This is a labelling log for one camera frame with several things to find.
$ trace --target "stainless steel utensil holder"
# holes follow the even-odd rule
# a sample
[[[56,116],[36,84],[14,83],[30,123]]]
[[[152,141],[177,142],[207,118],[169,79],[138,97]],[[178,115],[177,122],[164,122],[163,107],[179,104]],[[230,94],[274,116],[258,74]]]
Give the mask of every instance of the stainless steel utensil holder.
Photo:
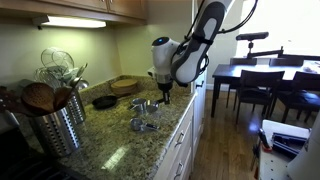
[[[76,124],[80,124],[86,119],[86,113],[84,111],[78,90],[74,90],[72,92],[71,98],[68,101],[68,107]]]
[[[80,147],[72,126],[68,108],[30,119],[30,125],[44,152],[54,157],[64,157]]]

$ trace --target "granite countertop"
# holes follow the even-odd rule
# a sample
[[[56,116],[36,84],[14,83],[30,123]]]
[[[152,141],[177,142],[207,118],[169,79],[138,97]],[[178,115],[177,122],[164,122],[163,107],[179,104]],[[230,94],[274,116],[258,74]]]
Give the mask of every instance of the granite countertop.
[[[80,148],[58,161],[94,180],[153,179],[194,96],[171,91],[169,105],[161,103],[156,113],[140,115],[145,122],[160,126],[158,131],[145,132],[131,130],[130,119],[137,114],[128,107],[137,97],[162,98],[159,90],[119,98],[114,107],[106,110],[87,104],[86,120],[75,126]]]

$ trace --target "cabinet handle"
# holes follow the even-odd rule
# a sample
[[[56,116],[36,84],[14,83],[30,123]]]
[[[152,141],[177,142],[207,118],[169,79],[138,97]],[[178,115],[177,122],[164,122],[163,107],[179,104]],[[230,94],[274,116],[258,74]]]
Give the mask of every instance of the cabinet handle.
[[[203,83],[204,83],[204,81],[202,81],[201,85],[200,85],[200,84],[197,84],[197,85],[196,85],[196,89],[197,89],[198,87],[202,87],[202,86],[203,86]]]
[[[178,145],[182,144],[183,139],[184,139],[184,133],[183,133],[183,131],[181,131],[181,133],[180,133],[180,135],[179,135],[179,138],[178,138],[178,140],[177,140],[177,142],[176,142],[176,145],[174,145],[174,147],[177,147]]]
[[[176,172],[176,175],[174,176],[173,179],[176,179],[177,177],[181,176],[182,171],[183,171],[183,164],[182,164],[181,161],[180,161],[180,162],[179,162],[178,169],[177,169],[177,172]]]

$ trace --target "window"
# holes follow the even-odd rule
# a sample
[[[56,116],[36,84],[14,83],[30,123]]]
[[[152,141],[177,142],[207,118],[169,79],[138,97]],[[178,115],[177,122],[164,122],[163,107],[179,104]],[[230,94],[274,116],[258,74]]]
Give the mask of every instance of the window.
[[[242,20],[254,2],[244,0]],[[253,53],[280,50],[283,46],[284,54],[320,56],[319,20],[319,0],[260,0],[252,18],[239,33],[269,32],[266,39],[253,41]],[[247,55],[248,44],[248,41],[238,41],[237,57]]]

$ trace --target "chair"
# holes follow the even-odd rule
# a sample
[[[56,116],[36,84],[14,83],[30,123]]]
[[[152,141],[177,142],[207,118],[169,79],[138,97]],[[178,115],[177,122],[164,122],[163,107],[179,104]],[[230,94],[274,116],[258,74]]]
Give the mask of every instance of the chair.
[[[256,65],[256,64],[257,64],[257,58],[252,58],[252,59],[230,58],[230,65]],[[231,81],[229,88],[228,88],[226,108],[228,108],[229,96],[230,96],[231,89],[236,90],[239,86],[240,86],[239,80],[232,80]],[[233,110],[235,109],[236,102],[237,102],[237,94],[235,95],[235,98],[234,98]]]
[[[241,71],[240,84],[237,89],[238,108],[236,124],[238,124],[241,103],[260,104],[263,105],[263,113],[265,118],[269,117],[270,108],[277,88],[282,81],[284,71],[278,72],[254,72]]]
[[[320,96],[310,91],[320,91],[320,74],[296,72],[291,84],[291,91],[280,91],[277,98],[285,105],[282,123],[285,123],[290,109],[306,111],[305,122],[312,111],[319,111]]]
[[[272,58],[269,66],[303,66],[304,59],[302,57],[290,58]]]

